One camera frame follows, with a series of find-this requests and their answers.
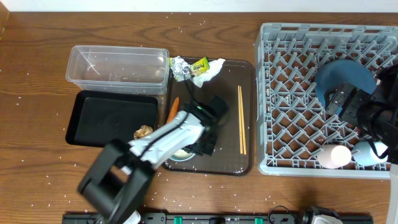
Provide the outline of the light blue rice bowl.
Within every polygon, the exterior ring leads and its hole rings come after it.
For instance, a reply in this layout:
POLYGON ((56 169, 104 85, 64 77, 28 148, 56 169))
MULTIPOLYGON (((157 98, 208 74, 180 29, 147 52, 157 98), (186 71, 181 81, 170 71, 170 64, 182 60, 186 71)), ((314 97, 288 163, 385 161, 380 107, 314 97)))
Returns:
POLYGON ((195 156, 195 153, 184 151, 183 149, 178 150, 174 153, 170 159, 176 162, 187 161, 195 156))

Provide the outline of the large dark blue bowl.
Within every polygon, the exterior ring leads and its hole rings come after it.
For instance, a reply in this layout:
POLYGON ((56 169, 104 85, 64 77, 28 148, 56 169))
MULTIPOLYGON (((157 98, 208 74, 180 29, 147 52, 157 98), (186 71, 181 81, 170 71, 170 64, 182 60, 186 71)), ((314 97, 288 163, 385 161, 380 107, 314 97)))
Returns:
POLYGON ((323 65, 315 75, 315 83, 315 93, 324 108, 326 107, 324 94, 343 83, 350 83, 369 94, 376 89, 376 82, 371 72, 362 64, 352 60, 335 60, 323 65))

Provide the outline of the wooden chopstick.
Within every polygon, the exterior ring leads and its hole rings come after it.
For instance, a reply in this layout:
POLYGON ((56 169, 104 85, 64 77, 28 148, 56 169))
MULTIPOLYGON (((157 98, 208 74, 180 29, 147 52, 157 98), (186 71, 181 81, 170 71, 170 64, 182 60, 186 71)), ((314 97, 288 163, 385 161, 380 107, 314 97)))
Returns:
POLYGON ((241 90, 240 90, 240 85, 238 85, 238 115, 239 115, 239 143, 240 143, 240 154, 243 154, 243 132, 242 132, 242 114, 241 114, 241 90))
POLYGON ((246 133, 245 133, 245 123, 244 123, 244 105, 243 105, 243 91, 242 91, 242 86, 238 86, 239 88, 239 109, 240 109, 240 121, 241 121, 241 139, 242 139, 242 153, 244 155, 247 154, 247 149, 246 149, 246 133))

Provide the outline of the orange carrot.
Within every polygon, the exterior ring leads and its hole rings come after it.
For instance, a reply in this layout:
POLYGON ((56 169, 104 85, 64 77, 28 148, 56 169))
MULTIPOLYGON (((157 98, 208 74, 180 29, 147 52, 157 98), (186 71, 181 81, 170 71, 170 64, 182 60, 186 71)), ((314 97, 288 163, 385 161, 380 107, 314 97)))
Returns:
POLYGON ((178 113, 179 103, 180 103, 180 98, 176 97, 176 99, 174 100, 172 107, 170 109, 170 113, 169 113, 166 123, 170 123, 176 117, 176 115, 178 113))

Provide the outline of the small light blue cup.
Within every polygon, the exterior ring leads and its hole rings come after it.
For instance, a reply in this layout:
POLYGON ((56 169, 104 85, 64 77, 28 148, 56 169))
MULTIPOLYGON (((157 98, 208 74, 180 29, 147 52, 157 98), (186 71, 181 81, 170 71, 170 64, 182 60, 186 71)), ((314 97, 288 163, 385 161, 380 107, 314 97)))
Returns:
POLYGON ((358 142, 354 146, 353 152, 353 159, 361 166, 373 166, 387 161, 386 157, 378 158, 367 141, 358 142))

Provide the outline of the pink plastic cup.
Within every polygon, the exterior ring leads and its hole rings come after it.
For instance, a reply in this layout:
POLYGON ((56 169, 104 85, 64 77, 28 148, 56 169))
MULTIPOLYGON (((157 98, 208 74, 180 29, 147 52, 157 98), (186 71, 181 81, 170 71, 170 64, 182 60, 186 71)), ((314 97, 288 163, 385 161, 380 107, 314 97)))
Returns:
POLYGON ((351 161, 351 151, 342 145, 327 144, 322 147, 317 160, 323 168, 337 169, 351 161))

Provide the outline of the brown food scrap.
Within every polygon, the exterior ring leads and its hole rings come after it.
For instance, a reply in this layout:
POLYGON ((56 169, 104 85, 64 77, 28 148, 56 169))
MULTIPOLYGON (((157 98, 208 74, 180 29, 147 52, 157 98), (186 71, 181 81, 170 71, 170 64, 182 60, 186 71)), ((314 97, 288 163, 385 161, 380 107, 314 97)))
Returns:
POLYGON ((137 131, 134 132, 134 139, 141 139, 153 133, 153 128, 148 125, 142 125, 137 131))

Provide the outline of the white tissue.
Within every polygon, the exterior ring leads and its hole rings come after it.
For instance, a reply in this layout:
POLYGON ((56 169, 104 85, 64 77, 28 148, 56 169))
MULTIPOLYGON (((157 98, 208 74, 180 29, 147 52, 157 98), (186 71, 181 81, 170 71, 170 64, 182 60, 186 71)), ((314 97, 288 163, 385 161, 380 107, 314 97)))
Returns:
POLYGON ((215 77, 221 69, 223 68, 223 64, 225 63, 225 59, 219 58, 218 60, 214 60, 209 62, 210 68, 205 72, 192 79, 192 82, 199 88, 203 86, 203 84, 207 81, 210 81, 213 77, 215 77))

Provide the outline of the yellow snack wrapper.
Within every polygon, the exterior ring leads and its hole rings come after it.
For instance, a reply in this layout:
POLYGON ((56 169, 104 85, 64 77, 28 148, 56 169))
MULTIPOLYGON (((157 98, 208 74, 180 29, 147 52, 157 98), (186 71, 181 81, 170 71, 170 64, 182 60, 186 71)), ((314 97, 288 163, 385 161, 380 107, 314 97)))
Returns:
POLYGON ((206 57, 201 58, 199 61, 190 65, 190 71, 193 76, 199 76, 210 69, 208 59, 206 57))

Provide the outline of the aluminium foil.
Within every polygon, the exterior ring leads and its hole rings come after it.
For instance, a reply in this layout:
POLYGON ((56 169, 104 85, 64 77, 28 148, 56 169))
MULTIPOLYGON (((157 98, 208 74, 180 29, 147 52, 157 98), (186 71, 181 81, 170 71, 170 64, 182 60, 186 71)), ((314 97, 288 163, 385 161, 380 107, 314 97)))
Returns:
POLYGON ((170 58, 169 65, 177 82, 191 79, 190 65, 181 56, 170 58))

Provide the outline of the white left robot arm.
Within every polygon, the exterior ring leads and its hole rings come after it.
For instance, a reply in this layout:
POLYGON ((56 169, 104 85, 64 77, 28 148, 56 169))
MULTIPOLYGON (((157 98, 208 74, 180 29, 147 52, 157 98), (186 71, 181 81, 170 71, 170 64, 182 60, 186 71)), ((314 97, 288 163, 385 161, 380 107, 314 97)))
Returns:
POLYGON ((139 223, 137 209, 156 169, 180 149, 211 155, 228 110, 219 96, 208 104, 192 98, 171 122, 146 137, 129 142, 115 139, 105 145, 78 186, 98 211, 95 223, 139 223))

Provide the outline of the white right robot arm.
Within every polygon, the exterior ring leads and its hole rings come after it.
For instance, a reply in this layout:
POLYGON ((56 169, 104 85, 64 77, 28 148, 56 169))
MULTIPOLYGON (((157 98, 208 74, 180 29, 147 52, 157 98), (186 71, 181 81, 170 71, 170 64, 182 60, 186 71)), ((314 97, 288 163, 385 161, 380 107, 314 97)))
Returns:
POLYGON ((381 84, 372 93, 343 82, 325 92, 326 111, 361 128, 387 146, 378 158, 387 158, 391 194, 387 223, 397 223, 397 64, 377 72, 381 84))

